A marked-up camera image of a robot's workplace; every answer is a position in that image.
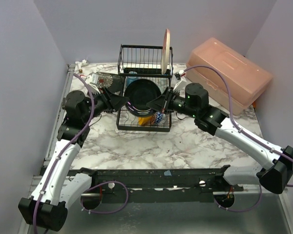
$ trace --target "black wire dish rack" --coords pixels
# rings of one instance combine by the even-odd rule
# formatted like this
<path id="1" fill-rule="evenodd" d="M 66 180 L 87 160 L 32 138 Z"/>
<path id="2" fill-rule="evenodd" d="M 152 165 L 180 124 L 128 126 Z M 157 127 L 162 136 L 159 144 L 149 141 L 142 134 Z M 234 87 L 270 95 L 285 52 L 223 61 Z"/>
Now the black wire dish rack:
<path id="1" fill-rule="evenodd" d="M 118 59 L 118 74 L 125 78 L 122 95 L 126 90 L 127 77 L 138 77 L 153 81 L 163 92 L 170 86 L 173 74 L 172 47 L 169 48 L 169 62 L 164 75 L 161 73 L 162 46 L 121 45 Z M 117 114 L 118 130 L 169 132 L 171 114 L 163 115 L 157 124 L 139 125 L 139 118 L 132 115 L 125 106 Z"/>

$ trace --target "blue cup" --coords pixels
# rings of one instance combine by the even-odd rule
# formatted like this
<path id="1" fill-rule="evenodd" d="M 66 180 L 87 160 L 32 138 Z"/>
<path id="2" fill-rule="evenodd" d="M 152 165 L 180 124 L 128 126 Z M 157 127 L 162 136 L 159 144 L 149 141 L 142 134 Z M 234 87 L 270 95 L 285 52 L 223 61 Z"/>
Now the blue cup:
<path id="1" fill-rule="evenodd" d="M 126 79 L 126 87 L 128 87 L 128 85 L 130 85 L 132 82 L 138 80 L 139 77 L 127 77 Z"/>

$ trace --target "black cable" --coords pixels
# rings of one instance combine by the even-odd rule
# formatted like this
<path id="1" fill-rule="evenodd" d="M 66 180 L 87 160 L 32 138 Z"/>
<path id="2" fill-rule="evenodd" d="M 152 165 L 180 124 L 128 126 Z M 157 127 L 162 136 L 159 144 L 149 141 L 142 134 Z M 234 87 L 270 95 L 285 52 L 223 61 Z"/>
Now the black cable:
<path id="1" fill-rule="evenodd" d="M 99 122 L 101 120 L 101 118 L 102 118 L 102 114 L 100 114 L 100 118 L 97 121 L 95 121 L 94 123 L 90 124 L 89 127 L 91 127 L 93 124 Z"/>
<path id="2" fill-rule="evenodd" d="M 176 112 L 176 117 L 177 117 L 177 119 L 179 119 L 179 120 L 184 120 L 184 119 L 186 119 L 186 118 L 190 118 L 190 116 L 186 116 L 186 117 L 184 117 L 184 118 L 179 118 L 179 117 L 178 117 L 178 112 Z"/>

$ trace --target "orange storage bin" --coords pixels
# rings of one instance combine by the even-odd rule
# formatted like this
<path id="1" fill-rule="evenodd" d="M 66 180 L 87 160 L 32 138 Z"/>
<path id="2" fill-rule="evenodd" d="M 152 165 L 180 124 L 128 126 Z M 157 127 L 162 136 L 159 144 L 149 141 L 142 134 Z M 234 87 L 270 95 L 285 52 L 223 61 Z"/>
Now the orange storage bin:
<path id="1" fill-rule="evenodd" d="M 192 51 L 187 67 L 200 64 L 214 67 L 224 76 L 230 87 L 235 115 L 247 109 L 272 80 L 272 74 L 215 38 L 210 38 Z M 207 68 L 194 68 L 187 71 L 187 78 L 200 83 L 209 96 L 229 109 L 225 84 L 215 72 Z"/>

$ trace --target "gray floor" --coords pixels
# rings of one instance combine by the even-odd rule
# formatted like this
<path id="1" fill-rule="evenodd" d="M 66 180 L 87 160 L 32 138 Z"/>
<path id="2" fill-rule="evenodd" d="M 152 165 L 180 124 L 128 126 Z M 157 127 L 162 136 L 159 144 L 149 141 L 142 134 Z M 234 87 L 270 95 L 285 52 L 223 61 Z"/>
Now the gray floor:
<path id="1" fill-rule="evenodd" d="M 236 195 L 234 208 L 254 204 L 257 194 Z M 102 210 L 117 205 L 104 205 Z M 264 194 L 259 207 L 251 212 L 231 213 L 210 203 L 128 204 L 116 214 L 81 211 L 76 202 L 59 234 L 290 234 L 280 199 Z"/>

